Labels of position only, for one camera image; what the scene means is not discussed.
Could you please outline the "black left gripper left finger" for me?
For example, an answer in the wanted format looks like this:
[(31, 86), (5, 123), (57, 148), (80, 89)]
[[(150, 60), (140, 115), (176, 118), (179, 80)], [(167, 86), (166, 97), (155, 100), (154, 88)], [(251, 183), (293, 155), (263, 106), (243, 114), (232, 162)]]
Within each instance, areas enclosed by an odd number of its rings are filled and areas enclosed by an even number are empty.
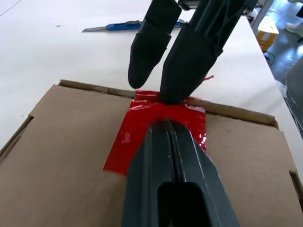
[(174, 189), (169, 130), (155, 122), (129, 165), (121, 227), (169, 227)]

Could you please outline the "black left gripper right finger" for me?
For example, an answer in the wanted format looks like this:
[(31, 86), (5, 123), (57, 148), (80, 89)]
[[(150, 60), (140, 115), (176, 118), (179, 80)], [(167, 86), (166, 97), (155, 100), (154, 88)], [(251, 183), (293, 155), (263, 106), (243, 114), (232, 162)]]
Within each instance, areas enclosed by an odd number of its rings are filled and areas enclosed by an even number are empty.
[(165, 127), (174, 183), (172, 224), (175, 227), (240, 227), (213, 161), (186, 126), (166, 122)]

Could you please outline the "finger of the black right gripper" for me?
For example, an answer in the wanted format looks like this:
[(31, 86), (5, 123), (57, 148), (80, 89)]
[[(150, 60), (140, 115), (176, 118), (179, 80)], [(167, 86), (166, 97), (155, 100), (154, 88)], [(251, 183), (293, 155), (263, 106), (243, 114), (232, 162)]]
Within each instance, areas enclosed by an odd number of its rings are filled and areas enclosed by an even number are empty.
[(152, 0), (131, 46), (128, 81), (139, 89), (160, 62), (181, 14), (175, 0)]
[(246, 9), (248, 0), (200, 0), (164, 62), (161, 102), (179, 104), (201, 85)]

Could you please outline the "blue utility knife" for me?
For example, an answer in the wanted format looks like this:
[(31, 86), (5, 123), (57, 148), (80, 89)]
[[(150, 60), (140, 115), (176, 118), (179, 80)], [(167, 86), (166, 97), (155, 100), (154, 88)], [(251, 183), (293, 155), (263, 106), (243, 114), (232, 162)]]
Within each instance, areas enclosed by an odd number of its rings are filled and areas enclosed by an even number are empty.
[(142, 21), (127, 21), (123, 23), (116, 24), (108, 24), (103, 27), (92, 27), (85, 28), (82, 33), (93, 33), (93, 32), (101, 32), (101, 31), (127, 31), (127, 30), (139, 30), (142, 33), (147, 32), (161, 32), (162, 30), (153, 26), (152, 24), (145, 23)]

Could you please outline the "red tape strip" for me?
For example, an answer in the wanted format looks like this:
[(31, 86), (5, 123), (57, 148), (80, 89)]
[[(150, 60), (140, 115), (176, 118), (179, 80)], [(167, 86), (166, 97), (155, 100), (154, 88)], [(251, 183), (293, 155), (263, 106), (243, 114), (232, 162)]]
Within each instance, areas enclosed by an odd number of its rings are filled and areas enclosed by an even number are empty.
[(159, 92), (137, 90), (103, 169), (126, 175), (149, 127), (154, 122), (164, 120), (179, 122), (186, 126), (199, 147), (206, 152), (204, 108), (186, 103), (165, 105), (159, 101)]

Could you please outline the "brown cardboard box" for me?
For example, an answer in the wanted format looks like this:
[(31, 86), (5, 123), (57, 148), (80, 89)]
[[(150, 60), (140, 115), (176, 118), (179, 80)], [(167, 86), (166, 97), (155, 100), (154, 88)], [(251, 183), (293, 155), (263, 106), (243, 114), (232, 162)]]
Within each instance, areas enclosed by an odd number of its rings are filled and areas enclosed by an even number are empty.
[[(121, 227), (127, 174), (104, 170), (136, 92), (62, 80), (0, 151), (0, 227)], [(303, 187), (273, 116), (196, 98), (240, 227), (303, 227)]]

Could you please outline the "yellow cardboard box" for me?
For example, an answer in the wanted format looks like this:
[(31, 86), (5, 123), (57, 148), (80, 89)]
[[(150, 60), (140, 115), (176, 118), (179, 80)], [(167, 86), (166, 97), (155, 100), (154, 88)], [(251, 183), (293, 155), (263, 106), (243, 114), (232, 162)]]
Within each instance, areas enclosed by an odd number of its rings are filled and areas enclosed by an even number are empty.
[(262, 52), (268, 51), (278, 35), (279, 31), (274, 22), (263, 21), (259, 24), (257, 41), (261, 47)]

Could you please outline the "white shoe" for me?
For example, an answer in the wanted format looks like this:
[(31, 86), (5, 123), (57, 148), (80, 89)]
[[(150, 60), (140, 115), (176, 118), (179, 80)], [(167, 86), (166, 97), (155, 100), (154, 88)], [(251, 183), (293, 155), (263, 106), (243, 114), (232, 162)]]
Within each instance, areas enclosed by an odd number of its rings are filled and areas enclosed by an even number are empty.
[(300, 22), (297, 24), (286, 23), (285, 30), (303, 38), (303, 22)]

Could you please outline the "grey curved cover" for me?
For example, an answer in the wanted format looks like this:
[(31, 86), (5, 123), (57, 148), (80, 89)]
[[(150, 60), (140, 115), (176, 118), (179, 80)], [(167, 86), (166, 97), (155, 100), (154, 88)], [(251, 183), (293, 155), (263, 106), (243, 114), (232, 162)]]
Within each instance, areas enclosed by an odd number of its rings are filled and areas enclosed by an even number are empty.
[(303, 57), (289, 70), (285, 83), (286, 103), (303, 138)]

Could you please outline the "grey metal post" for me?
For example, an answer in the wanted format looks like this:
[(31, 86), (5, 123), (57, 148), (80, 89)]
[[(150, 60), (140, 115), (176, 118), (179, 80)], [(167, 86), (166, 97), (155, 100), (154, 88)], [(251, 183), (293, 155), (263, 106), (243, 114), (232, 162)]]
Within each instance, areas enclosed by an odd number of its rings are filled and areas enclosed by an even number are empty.
[(258, 15), (253, 19), (251, 25), (252, 29), (258, 29), (259, 24), (261, 23), (261, 21), (263, 20), (263, 18), (266, 16), (268, 10), (270, 9), (270, 7), (272, 6), (274, 0), (262, 0), (263, 4), (262, 7), (260, 9), (260, 11), (258, 12)]

